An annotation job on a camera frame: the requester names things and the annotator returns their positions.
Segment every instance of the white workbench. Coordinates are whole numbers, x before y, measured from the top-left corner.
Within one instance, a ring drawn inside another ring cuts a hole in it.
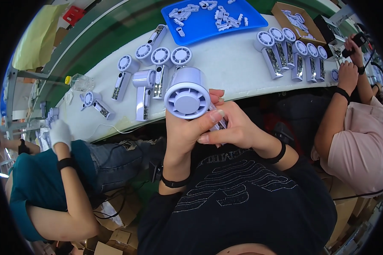
[[[269,24],[266,28],[230,32],[189,45],[193,59],[188,65],[197,67],[205,73],[210,88],[224,89],[226,101],[294,89],[335,85],[331,82],[314,84],[306,81],[293,82],[291,70],[283,73],[284,77],[272,80],[264,57],[254,49],[253,42],[258,31],[266,31],[270,27],[281,29],[281,26],[274,16],[263,15],[263,17]],[[163,100],[151,99],[149,121],[139,122],[135,120],[136,89],[131,82],[122,102],[111,100],[119,74],[118,60],[126,54],[134,56],[138,46],[146,43],[151,33],[152,31],[123,45],[85,74],[95,80],[96,86],[93,91],[100,93],[102,101],[116,112],[113,120],[107,121],[93,107],[80,111],[82,102],[78,91],[73,92],[74,97],[70,105],[66,105],[63,99],[57,104],[57,107],[60,108],[59,118],[70,126],[74,139],[94,142],[117,134],[116,130],[109,126],[101,125],[97,128],[100,123],[114,125],[118,130],[126,131],[164,118]],[[170,32],[166,34],[160,46],[170,50],[178,47]],[[330,76],[332,69],[337,68],[336,62],[325,61],[326,77]],[[155,66],[145,67],[141,65],[140,70],[144,69],[155,69]],[[173,73],[174,68],[170,70],[169,77]]]

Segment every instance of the teal shirt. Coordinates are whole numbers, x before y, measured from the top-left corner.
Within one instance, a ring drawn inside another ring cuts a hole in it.
[[[71,142],[71,153],[87,181],[96,190],[96,172],[88,147],[82,140]],[[67,211],[57,156],[49,149],[37,155],[22,153],[14,163],[10,209],[21,233],[28,241],[46,241],[34,228],[26,204],[55,211]]]

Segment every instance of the white cable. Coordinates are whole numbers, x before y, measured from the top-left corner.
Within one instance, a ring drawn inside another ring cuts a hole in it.
[[[96,130],[98,129],[98,127],[99,127],[100,125],[103,125],[103,126],[111,126],[111,127],[113,127],[117,132],[119,132],[119,133],[121,133],[121,134],[132,133],[133,131],[138,130],[139,128],[142,127],[142,126],[139,126],[139,127],[135,128],[135,129],[133,129],[133,130],[130,130],[130,131],[128,131],[128,132],[121,132],[121,131],[119,131],[114,125],[107,125],[107,124],[102,124],[102,123],[101,123],[101,124],[99,124],[99,125],[96,127],[96,129],[93,131],[93,133],[92,133],[92,135],[91,135],[90,137],[88,137],[88,138],[82,138],[82,139],[80,139],[80,140],[87,140],[87,139],[91,138],[91,137],[95,134]]]

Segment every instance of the pink shirt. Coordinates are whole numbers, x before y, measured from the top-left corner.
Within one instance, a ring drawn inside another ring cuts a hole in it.
[[[344,130],[333,136],[328,161],[322,168],[349,185],[356,194],[383,189],[383,105],[372,97],[370,105],[351,102]],[[318,160],[315,148],[312,160]]]

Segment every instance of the yellow paper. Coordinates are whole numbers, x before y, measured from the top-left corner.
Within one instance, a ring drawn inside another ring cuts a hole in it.
[[[58,20],[68,5],[44,5],[40,9],[17,45],[12,63],[15,69],[35,69],[50,61]]]

